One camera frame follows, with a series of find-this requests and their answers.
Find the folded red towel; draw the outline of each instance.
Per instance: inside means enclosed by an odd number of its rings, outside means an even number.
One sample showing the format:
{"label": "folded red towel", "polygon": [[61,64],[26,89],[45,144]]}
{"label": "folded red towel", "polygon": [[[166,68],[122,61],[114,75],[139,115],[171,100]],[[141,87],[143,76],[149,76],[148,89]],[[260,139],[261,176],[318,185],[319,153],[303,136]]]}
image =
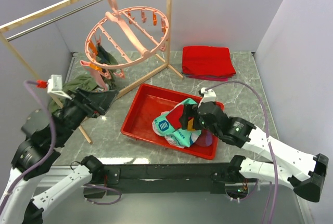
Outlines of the folded red towel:
{"label": "folded red towel", "polygon": [[195,76],[232,77],[236,71],[228,48],[186,46],[183,48],[183,73]]}

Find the wooden frame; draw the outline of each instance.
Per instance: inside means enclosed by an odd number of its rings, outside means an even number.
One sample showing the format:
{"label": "wooden frame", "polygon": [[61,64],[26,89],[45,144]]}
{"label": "wooden frame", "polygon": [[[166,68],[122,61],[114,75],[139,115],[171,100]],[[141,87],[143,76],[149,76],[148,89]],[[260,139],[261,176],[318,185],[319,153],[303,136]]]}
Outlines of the wooden frame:
{"label": "wooden frame", "polygon": [[[23,58],[23,56],[14,48],[14,46],[6,39],[6,37],[4,36],[5,32],[8,32],[9,30],[12,30],[14,28],[17,28],[21,25],[27,24],[33,20],[36,20],[40,17],[49,15],[50,13],[59,10],[61,8],[64,8],[68,5],[71,5],[75,2],[78,2],[81,0],[63,0],[61,2],[58,2],[56,4],[53,4],[51,6],[48,6],[46,8],[43,8],[39,11],[36,11],[32,14],[26,15],[24,17],[21,17],[17,20],[11,21],[7,24],[3,24],[0,26],[0,40],[2,43],[4,43],[4,45],[12,52],[12,54],[22,63],[22,65],[37,79],[40,80],[40,76],[36,73],[36,71],[29,65],[29,63]],[[166,16],[169,20],[169,31],[171,31],[171,7],[172,7],[172,0],[166,0],[166,8],[167,8],[167,12],[166,12]],[[159,73],[160,71],[164,70],[165,68],[169,68],[172,71],[174,71],[180,78],[184,78],[174,67],[172,67],[170,65],[170,35],[169,35],[169,39],[168,42],[166,44],[166,61],[158,54],[155,54],[155,56],[157,56],[160,60],[162,60],[164,62],[163,65],[161,65],[160,67],[156,68],[155,70],[149,72],[148,74],[146,74],[145,76],[141,77],[140,79],[138,79],[137,81],[133,82],[132,84],[130,84],[129,86],[125,87],[124,89],[120,90],[120,93],[118,94],[117,98],[122,97],[123,95],[125,95],[126,93],[128,93],[129,91],[131,91],[132,89],[134,89],[136,86],[140,85],[141,83],[143,83],[144,81],[150,79],[152,76],[156,75],[157,73]],[[51,97],[53,98],[53,100],[60,106],[63,107],[62,103],[60,102],[60,100],[54,96],[51,95]],[[83,136],[87,139],[87,141],[92,144],[93,142],[91,141],[90,137],[88,136],[88,134],[85,132],[85,130],[83,129],[82,126],[79,126],[79,130],[81,131],[81,133],[83,134]]]}

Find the gray marble surface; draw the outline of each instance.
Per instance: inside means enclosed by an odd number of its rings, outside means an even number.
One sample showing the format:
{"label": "gray marble surface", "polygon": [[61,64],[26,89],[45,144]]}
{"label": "gray marble surface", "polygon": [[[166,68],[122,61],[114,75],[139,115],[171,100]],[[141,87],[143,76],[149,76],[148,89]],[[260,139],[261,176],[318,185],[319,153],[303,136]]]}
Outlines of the gray marble surface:
{"label": "gray marble surface", "polygon": [[[138,56],[137,52],[128,52],[127,54],[131,56],[132,60],[135,59],[135,56]],[[231,80],[240,80],[251,85],[263,98],[268,107],[252,53],[233,52],[231,57],[237,72]],[[69,80],[75,78],[78,74],[85,73],[85,70],[79,64],[80,59],[86,60],[87,58],[84,54],[78,54],[75,57]],[[158,58],[151,57],[139,65],[125,69],[126,79],[122,80],[119,78],[116,81],[118,89],[127,86],[161,64],[162,63]],[[171,52],[171,64],[178,71],[181,71],[181,51]],[[149,79],[147,83],[197,95],[197,91],[201,87],[209,87],[218,82],[202,81],[192,78],[180,80],[180,78],[172,71],[165,69]],[[217,95],[217,101],[222,102],[225,105],[224,111],[227,115],[240,116],[251,121],[260,128],[264,127],[262,109],[256,96],[249,89],[239,84],[227,84],[216,87],[214,90]],[[219,141],[215,159],[205,160],[144,141],[137,141],[122,135],[120,133],[120,128],[136,92],[137,88],[115,101],[105,116],[100,116],[97,119],[88,119],[83,122],[82,126],[94,143],[90,145],[77,129],[67,141],[66,146],[62,148],[62,154],[56,161],[55,165],[69,165],[72,161],[80,161],[87,155],[94,155],[105,164],[230,162],[232,157],[236,154],[245,155],[251,159],[258,158],[257,155],[252,152],[241,150],[238,147],[229,146],[222,141]],[[268,115],[270,133],[274,138],[277,138],[276,128],[270,111]]]}

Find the red plastic tray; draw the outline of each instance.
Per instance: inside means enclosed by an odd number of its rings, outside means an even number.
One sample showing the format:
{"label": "red plastic tray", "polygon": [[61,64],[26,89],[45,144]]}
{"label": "red plastic tray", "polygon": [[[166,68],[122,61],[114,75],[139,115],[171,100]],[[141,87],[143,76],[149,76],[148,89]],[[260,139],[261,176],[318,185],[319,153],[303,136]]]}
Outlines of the red plastic tray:
{"label": "red plastic tray", "polygon": [[170,145],[164,137],[158,136],[152,130],[152,122],[161,112],[170,111],[176,104],[183,100],[191,98],[197,103],[201,98],[186,93],[180,93],[165,89],[162,87],[141,84],[131,108],[125,118],[120,132],[136,140],[143,140],[157,145],[164,146],[169,149],[177,150],[183,153],[198,156],[204,159],[212,160],[215,157],[218,138],[213,136],[213,142],[208,147],[202,147],[193,144],[189,148],[178,148]]}

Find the white wall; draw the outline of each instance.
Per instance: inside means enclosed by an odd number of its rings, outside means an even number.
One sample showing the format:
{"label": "white wall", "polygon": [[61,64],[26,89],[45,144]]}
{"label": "white wall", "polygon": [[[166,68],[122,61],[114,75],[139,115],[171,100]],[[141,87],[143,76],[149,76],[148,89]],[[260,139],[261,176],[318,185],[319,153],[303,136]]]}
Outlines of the white wall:
{"label": "white wall", "polygon": [[[61,0],[45,0],[49,5]],[[76,3],[66,10],[92,0]],[[117,0],[120,8],[152,6],[165,12],[165,0]],[[181,50],[186,45],[226,46],[231,50],[255,51],[266,32],[282,0],[173,0],[172,49]],[[57,22],[71,51],[82,51],[91,28],[110,10],[107,2],[101,2],[73,16]],[[112,36],[121,36],[118,28]],[[120,39],[124,50],[132,45]]]}
{"label": "white wall", "polygon": [[[333,0],[284,0],[255,55],[281,140],[331,161],[332,40]],[[316,223],[332,222],[331,186],[329,169]]]}
{"label": "white wall", "polygon": [[[0,0],[0,25],[15,20],[44,7],[41,0]],[[8,32],[11,36],[19,28]],[[30,33],[11,42],[31,64],[42,79],[51,74],[66,74],[70,52],[55,25]],[[10,162],[18,147],[24,141],[21,126],[27,116],[39,106],[23,87],[23,81],[34,79],[21,63],[0,42],[0,192],[8,181]],[[43,97],[44,91],[37,91]]]}

